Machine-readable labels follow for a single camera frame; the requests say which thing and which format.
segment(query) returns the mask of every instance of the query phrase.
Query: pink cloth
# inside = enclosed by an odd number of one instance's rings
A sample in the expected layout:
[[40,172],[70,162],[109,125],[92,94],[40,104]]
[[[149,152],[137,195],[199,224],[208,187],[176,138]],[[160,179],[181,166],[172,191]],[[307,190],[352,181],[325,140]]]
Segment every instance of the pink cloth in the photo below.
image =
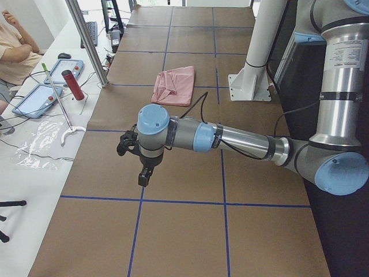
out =
[[151,102],[173,106],[188,106],[194,90],[195,68],[177,68],[160,72],[156,77]]

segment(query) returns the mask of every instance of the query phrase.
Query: white pillar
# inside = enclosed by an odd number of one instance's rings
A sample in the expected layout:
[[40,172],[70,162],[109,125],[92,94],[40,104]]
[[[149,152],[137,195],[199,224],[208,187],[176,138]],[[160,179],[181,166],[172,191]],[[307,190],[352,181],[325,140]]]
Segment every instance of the white pillar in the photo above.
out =
[[271,100],[265,65],[286,4],[287,0],[261,0],[245,65],[228,76],[232,101]]

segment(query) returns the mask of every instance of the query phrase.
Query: keyboard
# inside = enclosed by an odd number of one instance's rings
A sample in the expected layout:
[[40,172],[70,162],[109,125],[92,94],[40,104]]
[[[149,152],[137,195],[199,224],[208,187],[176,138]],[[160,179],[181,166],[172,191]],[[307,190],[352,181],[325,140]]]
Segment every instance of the keyboard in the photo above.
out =
[[[97,46],[97,22],[96,21],[89,21],[86,22],[87,30],[90,33],[90,36],[93,41],[93,45]],[[81,39],[81,48],[85,48],[83,41]]]

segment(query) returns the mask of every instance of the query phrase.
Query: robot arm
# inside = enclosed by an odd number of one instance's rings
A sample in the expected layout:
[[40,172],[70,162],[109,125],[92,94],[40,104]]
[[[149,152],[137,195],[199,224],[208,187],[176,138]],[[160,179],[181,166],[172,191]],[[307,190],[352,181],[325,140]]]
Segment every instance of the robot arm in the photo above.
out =
[[163,160],[165,147],[198,152],[219,148],[270,160],[331,194],[355,192],[369,177],[369,165],[357,153],[361,143],[355,137],[369,40],[369,17],[364,14],[369,14],[369,0],[299,2],[296,31],[308,32],[307,37],[309,33],[321,32],[327,42],[317,132],[309,141],[263,136],[194,118],[170,117],[165,108],[152,104],[138,114],[138,133],[132,128],[121,137],[118,154],[129,151],[140,157],[143,168],[138,183],[142,186],[147,186],[154,167]]
[[263,136],[194,118],[170,117],[165,108],[156,104],[141,109],[137,129],[138,133],[132,128],[121,136],[117,151],[120,156],[129,151],[140,157],[141,186],[148,185],[154,167],[163,160],[165,147],[196,152],[219,148],[270,160],[337,195],[355,192],[369,176],[369,166],[359,153],[316,148],[306,141]]

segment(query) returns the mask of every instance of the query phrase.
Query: red cylinder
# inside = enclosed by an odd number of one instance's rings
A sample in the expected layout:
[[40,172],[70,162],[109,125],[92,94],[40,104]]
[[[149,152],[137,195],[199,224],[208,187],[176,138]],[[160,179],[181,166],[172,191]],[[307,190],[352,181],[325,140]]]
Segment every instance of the red cylinder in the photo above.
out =
[[77,83],[76,78],[74,78],[73,73],[70,70],[64,70],[62,72],[62,76],[66,81],[68,87],[70,88],[71,92],[73,93],[76,100],[82,100],[85,95],[83,94],[79,84]]

